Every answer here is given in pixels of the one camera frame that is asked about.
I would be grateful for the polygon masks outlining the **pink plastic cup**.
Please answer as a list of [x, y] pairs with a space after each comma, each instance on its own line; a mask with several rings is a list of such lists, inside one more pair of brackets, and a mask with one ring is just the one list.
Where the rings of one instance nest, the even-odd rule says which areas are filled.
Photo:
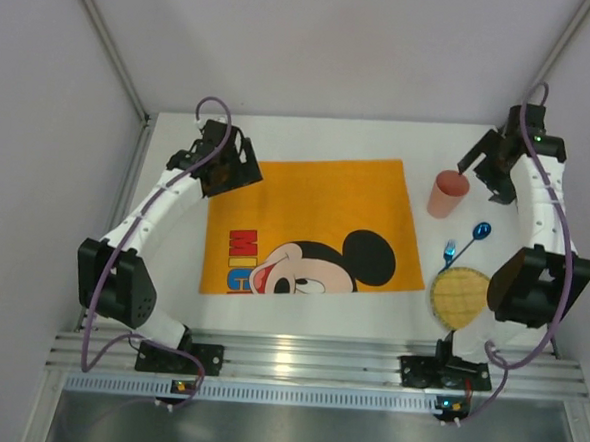
[[443, 170], [435, 178], [427, 202], [427, 212], [436, 219], [448, 217], [469, 193], [468, 178], [452, 170]]

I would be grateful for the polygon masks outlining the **orange Mickey Mouse placemat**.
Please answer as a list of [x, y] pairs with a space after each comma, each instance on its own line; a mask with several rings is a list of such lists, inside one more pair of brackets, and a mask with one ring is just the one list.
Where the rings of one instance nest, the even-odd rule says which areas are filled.
[[421, 291], [402, 161], [265, 162], [211, 198], [204, 294]]

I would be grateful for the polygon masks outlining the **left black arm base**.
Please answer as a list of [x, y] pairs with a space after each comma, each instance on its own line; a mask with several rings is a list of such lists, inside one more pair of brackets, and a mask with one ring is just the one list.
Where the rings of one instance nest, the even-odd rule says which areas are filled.
[[[142, 343], [132, 338], [128, 340], [128, 343], [137, 352], [135, 370], [138, 372], [198, 374], [197, 364], [184, 356], [171, 353], [167, 349], [155, 348], [150, 343]], [[206, 376], [217, 377], [220, 374], [224, 358], [223, 346], [183, 341], [178, 349], [198, 360]]]

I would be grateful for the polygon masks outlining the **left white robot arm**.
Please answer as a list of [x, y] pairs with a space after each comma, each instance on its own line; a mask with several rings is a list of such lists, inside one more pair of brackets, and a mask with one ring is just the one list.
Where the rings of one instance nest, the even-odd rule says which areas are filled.
[[80, 305], [95, 305], [96, 314], [171, 349], [188, 340], [188, 327], [158, 304], [147, 261], [192, 206], [262, 179], [252, 146], [239, 127], [207, 120], [201, 137], [171, 156], [152, 190], [119, 225], [81, 243]]

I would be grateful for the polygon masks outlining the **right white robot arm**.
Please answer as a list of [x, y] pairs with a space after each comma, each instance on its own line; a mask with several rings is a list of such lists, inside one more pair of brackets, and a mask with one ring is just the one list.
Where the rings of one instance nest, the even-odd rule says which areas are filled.
[[577, 255], [565, 214], [563, 139], [545, 129], [543, 105], [512, 106], [505, 127], [487, 131], [458, 163], [473, 169], [500, 205], [517, 209], [521, 247], [491, 277], [487, 309], [452, 334], [467, 362], [501, 363], [499, 352], [524, 329], [545, 328], [541, 352], [590, 282], [590, 260]]

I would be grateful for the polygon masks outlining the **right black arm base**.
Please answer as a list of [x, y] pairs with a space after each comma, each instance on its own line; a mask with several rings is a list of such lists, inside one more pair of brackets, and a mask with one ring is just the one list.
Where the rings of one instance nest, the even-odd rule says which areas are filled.
[[453, 353], [451, 340], [440, 339], [430, 355], [406, 355], [400, 358], [401, 385], [413, 389], [445, 389], [465, 391], [491, 390], [486, 363], [463, 360]]

